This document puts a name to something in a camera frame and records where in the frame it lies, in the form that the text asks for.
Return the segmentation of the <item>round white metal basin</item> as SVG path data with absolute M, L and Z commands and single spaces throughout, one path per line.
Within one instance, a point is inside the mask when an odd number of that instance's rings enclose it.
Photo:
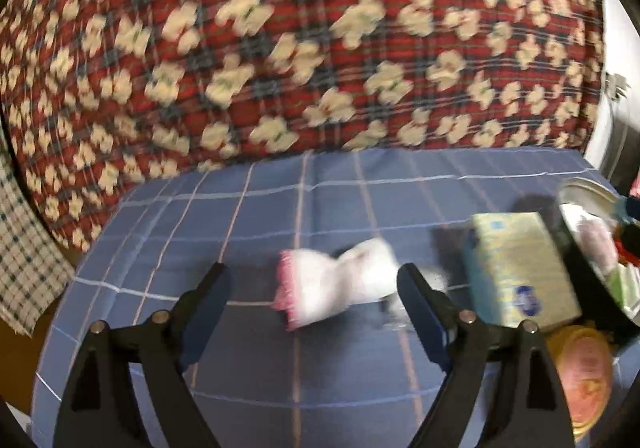
M 639 337 L 639 200 L 593 180 L 561 183 L 556 241 L 582 320 L 623 347 Z

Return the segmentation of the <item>red satin pouch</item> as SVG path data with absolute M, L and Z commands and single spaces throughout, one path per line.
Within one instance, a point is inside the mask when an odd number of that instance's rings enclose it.
M 625 258 L 629 263 L 639 264 L 639 241 L 630 235 L 621 235 L 615 240 L 618 255 Z

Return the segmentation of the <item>white wall charger plug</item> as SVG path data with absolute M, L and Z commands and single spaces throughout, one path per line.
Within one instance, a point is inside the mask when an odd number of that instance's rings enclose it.
M 620 101 L 627 98 L 628 82 L 625 76 L 620 74 L 605 74 L 605 96 L 610 101 Z

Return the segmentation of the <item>fluffy pale pink plush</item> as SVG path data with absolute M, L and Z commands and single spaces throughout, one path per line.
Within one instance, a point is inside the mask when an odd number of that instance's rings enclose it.
M 601 275 L 618 267 L 618 253 L 608 225 L 599 218 L 583 219 L 578 225 L 578 243 Z

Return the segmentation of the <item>blue checked bed sheet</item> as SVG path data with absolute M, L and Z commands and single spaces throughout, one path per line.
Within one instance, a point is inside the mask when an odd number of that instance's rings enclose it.
M 89 324 L 126 327 L 200 283 L 215 261 L 231 301 L 186 373 L 226 447 L 403 447 L 442 384 L 416 335 L 378 305 L 290 333 L 272 308 L 279 254 L 330 255 L 373 237 L 437 270 L 469 306 L 463 227 L 477 213 L 552 215 L 561 183 L 601 175 L 576 151 L 398 150 L 303 154 L 143 183 L 81 262 L 52 322 L 32 399 L 32 436 L 53 442 L 68 371 Z

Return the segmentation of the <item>round yellow pink tin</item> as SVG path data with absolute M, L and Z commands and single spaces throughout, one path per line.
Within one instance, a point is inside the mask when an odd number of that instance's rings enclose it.
M 602 416 L 613 388 L 613 356 L 605 336 L 591 327 L 562 327 L 547 346 L 570 410 L 576 444 Z

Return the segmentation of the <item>yellow patterned tissue box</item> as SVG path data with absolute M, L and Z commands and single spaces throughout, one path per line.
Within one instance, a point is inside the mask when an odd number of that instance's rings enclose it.
M 463 246 L 473 309 L 503 327 L 532 320 L 550 331 L 582 316 L 551 233 L 537 213 L 470 218 Z

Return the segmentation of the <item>green white checked cloth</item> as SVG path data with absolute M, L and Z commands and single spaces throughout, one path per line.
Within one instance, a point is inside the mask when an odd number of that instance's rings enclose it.
M 0 193 L 1 319 L 15 333 L 30 336 L 72 280 L 74 268 L 25 199 L 6 150 L 1 151 Z

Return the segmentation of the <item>green tissue pack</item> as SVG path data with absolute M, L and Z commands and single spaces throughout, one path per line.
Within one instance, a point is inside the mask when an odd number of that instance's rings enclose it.
M 639 312 L 639 268 L 619 264 L 608 276 L 608 290 L 616 304 L 630 318 Z

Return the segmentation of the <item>clear plastic cotton bag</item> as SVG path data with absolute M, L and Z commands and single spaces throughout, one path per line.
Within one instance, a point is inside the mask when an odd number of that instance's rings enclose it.
M 448 279 L 446 273 L 436 267 L 420 267 L 403 264 L 399 267 L 395 292 L 381 299 L 383 327 L 387 330 L 414 330 L 412 318 L 419 317 L 419 311 L 430 304 L 425 291 L 446 294 Z

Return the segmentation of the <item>red plaid bear quilt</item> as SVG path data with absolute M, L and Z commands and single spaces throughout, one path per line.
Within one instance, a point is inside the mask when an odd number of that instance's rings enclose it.
M 307 150 L 583 150 L 603 0 L 6 0 L 1 110 L 52 237 L 124 194 Z

